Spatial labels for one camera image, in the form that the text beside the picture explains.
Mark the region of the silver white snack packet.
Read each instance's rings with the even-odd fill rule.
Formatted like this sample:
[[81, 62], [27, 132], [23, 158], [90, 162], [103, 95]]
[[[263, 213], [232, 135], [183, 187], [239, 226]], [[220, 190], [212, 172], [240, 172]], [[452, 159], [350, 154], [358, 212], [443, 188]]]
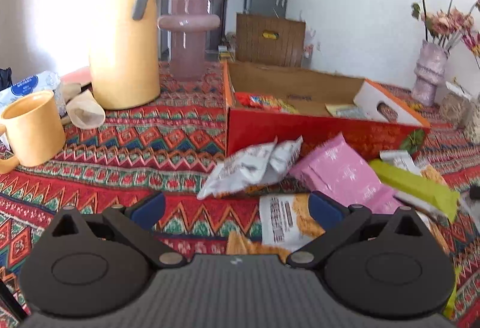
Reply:
[[197, 194], [198, 200], [220, 198], [250, 187], [266, 187], [280, 182], [299, 158], [303, 137], [278, 143], [252, 145], [220, 162]]

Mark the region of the colourful patterned tablecloth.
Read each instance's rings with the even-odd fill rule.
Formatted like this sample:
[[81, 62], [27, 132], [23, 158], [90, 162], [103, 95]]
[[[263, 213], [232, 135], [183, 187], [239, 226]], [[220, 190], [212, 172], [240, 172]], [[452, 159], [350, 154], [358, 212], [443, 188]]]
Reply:
[[[161, 95], [127, 111], [106, 112], [97, 129], [65, 126], [66, 146], [55, 159], [35, 169], [18, 167], [1, 175], [1, 281], [29, 314], [20, 291], [21, 266], [43, 229], [63, 206], [83, 213], [112, 204], [126, 207], [161, 190], [166, 213], [154, 231], [187, 257], [195, 252], [224, 253], [232, 230], [252, 241], [261, 236], [258, 194], [301, 192], [295, 179], [251, 194], [252, 198], [214, 200], [194, 197], [208, 173], [224, 159], [226, 112], [220, 64], [208, 66], [197, 82], [175, 81], [160, 65]], [[425, 117], [431, 131], [420, 157], [442, 174], [452, 189], [468, 195], [479, 185], [479, 146], [439, 113], [425, 108], [409, 91], [385, 86]], [[453, 223], [438, 225], [460, 271], [451, 319], [458, 327], [479, 327], [479, 231], [474, 214], [459, 207]]]

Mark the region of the crumpled beige paper cup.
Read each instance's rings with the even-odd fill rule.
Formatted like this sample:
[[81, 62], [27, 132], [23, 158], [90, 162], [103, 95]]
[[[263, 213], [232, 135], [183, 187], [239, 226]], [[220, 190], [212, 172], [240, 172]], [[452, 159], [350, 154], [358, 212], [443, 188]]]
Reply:
[[89, 89], [81, 89], [79, 83], [64, 84], [62, 95], [66, 104], [66, 113], [74, 126], [79, 129], [97, 129], [106, 114]]

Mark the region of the white grey snack packet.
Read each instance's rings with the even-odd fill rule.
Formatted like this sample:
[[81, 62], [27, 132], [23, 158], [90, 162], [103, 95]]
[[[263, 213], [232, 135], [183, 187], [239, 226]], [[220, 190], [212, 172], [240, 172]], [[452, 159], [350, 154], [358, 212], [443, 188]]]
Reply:
[[416, 174], [417, 176], [422, 175], [419, 167], [417, 167], [413, 162], [413, 158], [405, 150], [380, 151], [379, 156], [383, 162], [388, 163], [389, 165], [406, 170], [410, 173]]

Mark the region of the red snack packet in box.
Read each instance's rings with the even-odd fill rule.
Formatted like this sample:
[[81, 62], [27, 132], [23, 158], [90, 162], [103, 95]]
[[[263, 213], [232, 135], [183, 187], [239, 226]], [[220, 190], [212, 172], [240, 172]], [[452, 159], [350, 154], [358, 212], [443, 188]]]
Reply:
[[288, 114], [298, 114], [298, 110], [282, 99], [272, 95], [259, 95], [247, 92], [236, 92], [236, 101], [241, 106], [251, 109], [259, 109], [269, 112], [282, 112]]

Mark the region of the yellow ceramic mug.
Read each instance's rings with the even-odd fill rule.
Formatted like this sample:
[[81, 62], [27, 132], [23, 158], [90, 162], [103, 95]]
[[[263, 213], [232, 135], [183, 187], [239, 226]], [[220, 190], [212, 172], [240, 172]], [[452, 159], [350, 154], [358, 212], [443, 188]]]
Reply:
[[43, 90], [26, 95], [1, 112], [1, 133], [13, 153], [1, 161], [1, 173], [19, 165], [35, 167], [54, 158], [66, 142], [55, 94]]

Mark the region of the orange biscuit snack packet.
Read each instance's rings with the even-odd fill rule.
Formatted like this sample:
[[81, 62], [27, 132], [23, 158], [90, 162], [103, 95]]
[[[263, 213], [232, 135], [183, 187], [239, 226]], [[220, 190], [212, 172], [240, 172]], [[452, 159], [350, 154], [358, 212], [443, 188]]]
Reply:
[[229, 233], [225, 253], [227, 255], [277, 255], [283, 263], [287, 262], [290, 251], [284, 248], [252, 242], [243, 234], [232, 230]]

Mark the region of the wooden chair back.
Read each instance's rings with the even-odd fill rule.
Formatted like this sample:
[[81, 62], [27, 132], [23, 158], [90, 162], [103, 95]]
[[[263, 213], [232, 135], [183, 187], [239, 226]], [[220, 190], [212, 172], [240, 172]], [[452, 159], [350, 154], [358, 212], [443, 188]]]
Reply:
[[300, 67], [304, 55], [303, 21], [237, 14], [235, 59], [241, 62]]

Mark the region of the red cardboard snack box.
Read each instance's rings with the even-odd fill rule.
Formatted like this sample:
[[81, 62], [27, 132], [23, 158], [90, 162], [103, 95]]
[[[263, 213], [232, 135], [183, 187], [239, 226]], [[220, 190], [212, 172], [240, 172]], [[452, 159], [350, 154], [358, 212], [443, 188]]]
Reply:
[[[226, 153], [266, 142], [303, 137], [302, 153], [342, 134], [363, 158], [374, 159], [383, 150], [418, 152], [431, 124], [405, 101], [376, 81], [319, 73], [304, 68], [225, 62]], [[298, 114], [245, 108], [236, 92], [272, 95]], [[326, 104], [354, 104], [369, 120], [332, 117]]]

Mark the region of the dried pink roses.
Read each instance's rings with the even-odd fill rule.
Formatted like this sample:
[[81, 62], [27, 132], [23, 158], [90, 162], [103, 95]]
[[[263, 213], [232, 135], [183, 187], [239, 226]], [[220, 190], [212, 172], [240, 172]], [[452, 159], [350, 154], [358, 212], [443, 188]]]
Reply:
[[426, 0], [411, 5], [412, 17], [424, 25], [425, 41], [440, 47], [446, 56], [452, 49], [463, 43], [479, 67], [479, 26], [475, 25], [474, 11], [479, 11], [479, 0], [463, 12], [449, 0], [446, 11], [427, 9]]

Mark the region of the yellow thermos jug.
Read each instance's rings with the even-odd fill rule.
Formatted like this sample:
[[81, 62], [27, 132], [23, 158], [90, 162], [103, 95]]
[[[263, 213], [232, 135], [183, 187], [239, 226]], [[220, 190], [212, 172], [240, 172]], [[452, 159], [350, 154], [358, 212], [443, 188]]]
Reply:
[[134, 108], [160, 95], [156, 0], [95, 0], [89, 71], [107, 110]]

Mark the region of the blue white tissue pack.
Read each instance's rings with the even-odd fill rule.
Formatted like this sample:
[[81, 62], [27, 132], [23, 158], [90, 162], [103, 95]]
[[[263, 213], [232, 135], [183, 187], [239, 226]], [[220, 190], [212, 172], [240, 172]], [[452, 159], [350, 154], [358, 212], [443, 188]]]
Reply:
[[7, 89], [2, 90], [0, 95], [1, 108], [6, 107], [26, 95], [43, 90], [52, 90], [54, 92], [58, 114], [63, 117], [66, 114], [66, 103], [61, 94], [61, 80], [57, 73], [50, 71], [29, 76]]

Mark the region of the textured pink vase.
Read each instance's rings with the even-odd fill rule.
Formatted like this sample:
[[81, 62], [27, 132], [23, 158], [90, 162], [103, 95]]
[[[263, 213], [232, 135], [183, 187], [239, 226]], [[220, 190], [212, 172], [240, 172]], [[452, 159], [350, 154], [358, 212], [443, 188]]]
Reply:
[[448, 53], [433, 42], [422, 41], [414, 73], [416, 81], [411, 96], [424, 106], [433, 105], [438, 87], [445, 82]]

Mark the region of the pink snack packet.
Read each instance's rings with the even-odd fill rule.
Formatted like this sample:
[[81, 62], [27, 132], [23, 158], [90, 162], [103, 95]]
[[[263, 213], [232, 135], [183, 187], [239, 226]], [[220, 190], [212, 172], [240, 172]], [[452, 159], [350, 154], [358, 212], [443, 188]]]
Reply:
[[320, 191], [345, 207], [362, 204], [373, 213], [392, 214], [401, 206], [395, 191], [380, 182], [342, 134], [316, 147], [289, 174], [310, 191]]

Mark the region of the beige packet in box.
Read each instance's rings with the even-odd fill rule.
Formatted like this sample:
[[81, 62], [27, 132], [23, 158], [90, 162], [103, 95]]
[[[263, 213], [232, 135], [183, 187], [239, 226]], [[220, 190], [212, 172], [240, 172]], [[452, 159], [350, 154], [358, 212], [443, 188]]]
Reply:
[[332, 117], [369, 120], [368, 115], [354, 104], [326, 104], [325, 109]]

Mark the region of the clear container of seeds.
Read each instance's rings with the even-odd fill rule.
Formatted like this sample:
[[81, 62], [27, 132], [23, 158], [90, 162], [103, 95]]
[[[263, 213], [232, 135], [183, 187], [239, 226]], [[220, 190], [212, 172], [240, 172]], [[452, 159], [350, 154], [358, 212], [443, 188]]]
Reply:
[[469, 142], [479, 144], [479, 98], [455, 81], [446, 81], [445, 87], [447, 93], [440, 104], [440, 115], [454, 127], [461, 127]]

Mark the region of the green snack packet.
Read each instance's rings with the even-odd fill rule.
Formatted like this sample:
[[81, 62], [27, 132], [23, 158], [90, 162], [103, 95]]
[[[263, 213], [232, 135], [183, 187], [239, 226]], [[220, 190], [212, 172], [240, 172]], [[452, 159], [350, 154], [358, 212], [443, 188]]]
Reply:
[[431, 204], [443, 212], [450, 222], [454, 222], [456, 219], [460, 198], [458, 191], [451, 190], [436, 181], [410, 173], [407, 170], [389, 165], [380, 159], [371, 160], [369, 166], [382, 183]]

